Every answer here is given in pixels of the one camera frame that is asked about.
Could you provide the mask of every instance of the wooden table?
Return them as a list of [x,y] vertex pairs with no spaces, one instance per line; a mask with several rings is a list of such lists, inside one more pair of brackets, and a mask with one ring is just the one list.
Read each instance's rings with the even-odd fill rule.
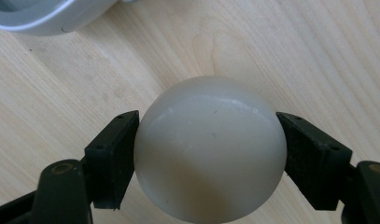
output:
[[[0,204],[36,188],[40,172],[80,159],[116,115],[144,115],[163,91],[197,76],[232,77],[276,111],[304,117],[380,161],[380,0],[117,3],[68,35],[0,31]],[[233,223],[340,223],[286,175],[256,212]],[[95,223],[182,223],[136,177],[120,211]]]

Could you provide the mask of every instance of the white round object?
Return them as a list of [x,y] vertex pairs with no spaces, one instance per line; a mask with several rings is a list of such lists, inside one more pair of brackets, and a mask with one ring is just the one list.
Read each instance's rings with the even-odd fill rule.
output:
[[226,77],[191,78],[166,91],[134,144],[143,191],[167,214],[193,223],[255,211],[277,187],[286,156],[273,109]]
[[98,18],[118,0],[0,0],[0,29],[27,35],[64,34]]

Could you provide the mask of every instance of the light wood tabletop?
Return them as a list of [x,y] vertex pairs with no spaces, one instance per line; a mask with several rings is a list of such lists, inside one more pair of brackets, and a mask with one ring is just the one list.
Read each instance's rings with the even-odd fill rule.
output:
[[[0,204],[36,189],[41,171],[83,148],[118,114],[143,116],[181,80],[231,77],[276,111],[303,117],[380,161],[380,0],[117,3],[67,35],[0,31]],[[287,175],[239,223],[340,223],[315,211]],[[183,223],[134,175],[119,211],[94,223]]]

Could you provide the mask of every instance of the wood grain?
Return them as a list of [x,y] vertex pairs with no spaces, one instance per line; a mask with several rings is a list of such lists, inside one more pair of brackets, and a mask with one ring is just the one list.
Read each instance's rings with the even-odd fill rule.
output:
[[[0,31],[0,204],[36,188],[44,167],[80,159],[116,115],[189,77],[246,83],[275,110],[304,117],[380,161],[380,0],[118,3],[68,35]],[[317,212],[287,176],[271,199],[233,223],[340,223]],[[95,223],[181,223],[134,176],[120,211]]]

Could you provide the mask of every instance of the wooden surface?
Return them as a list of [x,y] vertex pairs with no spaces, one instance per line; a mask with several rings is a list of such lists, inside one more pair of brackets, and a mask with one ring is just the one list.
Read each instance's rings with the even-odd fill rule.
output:
[[[380,161],[380,0],[118,3],[68,35],[0,31],[0,204],[36,188],[40,172],[80,159],[116,115],[189,77],[246,83],[275,110],[304,117]],[[284,175],[260,209],[233,223],[340,223]],[[120,211],[95,223],[181,223],[134,176]]]

